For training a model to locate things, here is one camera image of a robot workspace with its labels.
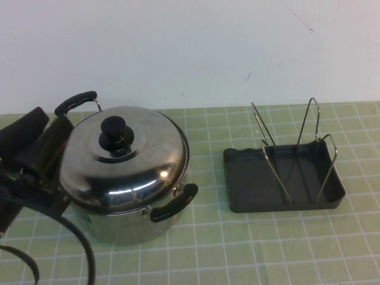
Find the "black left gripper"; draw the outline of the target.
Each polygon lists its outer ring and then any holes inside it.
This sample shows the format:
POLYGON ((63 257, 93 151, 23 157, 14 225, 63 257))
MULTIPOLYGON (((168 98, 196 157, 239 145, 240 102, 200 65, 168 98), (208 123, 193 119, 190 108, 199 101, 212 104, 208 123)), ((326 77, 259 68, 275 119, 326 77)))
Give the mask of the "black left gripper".
MULTIPOLYGON (((49 122, 42 108, 34 108, 15 122, 1 129, 1 164, 15 163, 43 180, 54 181, 73 124, 67 117, 49 122)), ((63 214, 69 199, 58 189, 47 189, 1 171, 1 237, 18 216, 23 206, 6 201, 19 198, 33 205, 42 205, 56 214, 63 214)))

